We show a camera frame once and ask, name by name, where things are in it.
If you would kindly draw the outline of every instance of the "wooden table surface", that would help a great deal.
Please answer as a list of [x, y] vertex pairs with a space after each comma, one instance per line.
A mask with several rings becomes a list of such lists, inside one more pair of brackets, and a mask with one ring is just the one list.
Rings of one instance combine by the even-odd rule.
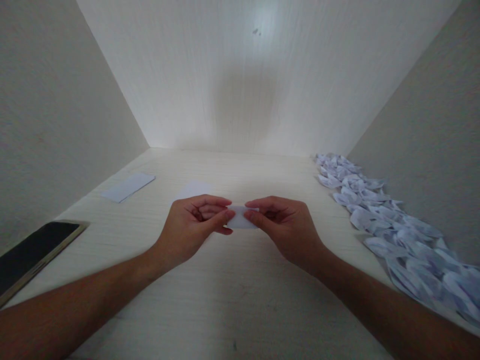
[[[124, 203], [100, 193], [135, 172], [156, 180]], [[9, 306], [128, 259], [158, 238], [170, 203], [191, 180], [234, 204], [277, 195], [307, 203], [340, 258], [391, 286], [349, 213], [310, 158], [150, 149], [58, 219], [89, 228]], [[390, 359], [321, 283], [284, 260], [261, 230], [213, 234], [188, 262], [139, 294], [71, 359]]]

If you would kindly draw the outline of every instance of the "small paper piece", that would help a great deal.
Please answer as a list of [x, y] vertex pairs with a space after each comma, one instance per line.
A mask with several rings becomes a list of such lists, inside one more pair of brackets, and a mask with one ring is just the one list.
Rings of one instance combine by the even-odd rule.
[[254, 224], [252, 224], [250, 221], [248, 221], [244, 217], [244, 213], [247, 210], [258, 211], [259, 209], [246, 207], [246, 206], [241, 206], [241, 205], [230, 205], [230, 206], [227, 206], [227, 208], [229, 208], [230, 210], [233, 210], [235, 212], [235, 216], [226, 225], [227, 228], [230, 228], [230, 229], [257, 229], [257, 227]]
[[175, 196], [175, 198], [171, 202], [173, 203], [175, 200], [188, 199], [198, 195], [210, 194], [211, 192], [212, 192], [212, 184], [209, 184], [207, 182], [192, 180], [182, 190], [180, 190], [180, 192]]
[[363, 243], [384, 258], [393, 284], [402, 292], [446, 316], [453, 310], [480, 328], [480, 271], [458, 261], [435, 227], [398, 207], [384, 193], [384, 179], [369, 179], [343, 156], [317, 155], [320, 183], [341, 187], [333, 198], [351, 213], [350, 222], [374, 237]]
[[124, 202], [130, 195], [155, 180], [154, 175], [147, 175], [142, 172], [129, 176], [126, 180], [101, 193], [104, 198], [116, 203]]

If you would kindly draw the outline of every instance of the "wood grain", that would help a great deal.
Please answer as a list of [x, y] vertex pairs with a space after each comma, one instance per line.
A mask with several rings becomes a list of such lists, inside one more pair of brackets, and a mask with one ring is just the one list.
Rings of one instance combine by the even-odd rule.
[[347, 155], [460, 0], [78, 0], [154, 148]]
[[[156, 180], [127, 201], [100, 196], [140, 171]], [[213, 194], [237, 204], [272, 194], [305, 201], [332, 251], [391, 286], [316, 173], [302, 157], [147, 150], [59, 216], [90, 226], [8, 305], [147, 249], [190, 180], [211, 183]], [[342, 303], [284, 260], [261, 230], [213, 234], [80, 347], [72, 357], [78, 358], [390, 359]]]

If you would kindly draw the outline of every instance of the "white paper card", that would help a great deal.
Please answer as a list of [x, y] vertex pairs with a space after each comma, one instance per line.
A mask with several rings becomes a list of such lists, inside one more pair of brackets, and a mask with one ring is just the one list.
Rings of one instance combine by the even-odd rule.
[[231, 219], [228, 224], [226, 225], [227, 228], [230, 229], [257, 229], [255, 225], [253, 225], [250, 221], [248, 221], [244, 217], [244, 213], [247, 210], [253, 210], [253, 211], [258, 211], [259, 209], [257, 208], [251, 208], [251, 207], [246, 207], [246, 206], [241, 206], [241, 205], [230, 205], [227, 206], [230, 210], [233, 210], [235, 212], [235, 216], [233, 219]]
[[188, 199], [198, 195], [210, 194], [211, 192], [212, 192], [212, 184], [209, 184], [207, 182], [192, 180], [182, 190], [180, 190], [180, 192], [175, 196], [175, 198], [171, 202], [173, 203], [175, 200]]
[[121, 183], [101, 193], [104, 198], [116, 203], [123, 202], [133, 193], [155, 180], [154, 175], [147, 175], [142, 172], [135, 173]]

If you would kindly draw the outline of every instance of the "right hand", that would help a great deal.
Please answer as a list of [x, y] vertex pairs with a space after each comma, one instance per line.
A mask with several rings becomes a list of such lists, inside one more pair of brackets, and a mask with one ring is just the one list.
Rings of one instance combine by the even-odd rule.
[[320, 256], [329, 253], [304, 202], [268, 196], [245, 203], [244, 216], [273, 240], [280, 253], [307, 273], [315, 274]]

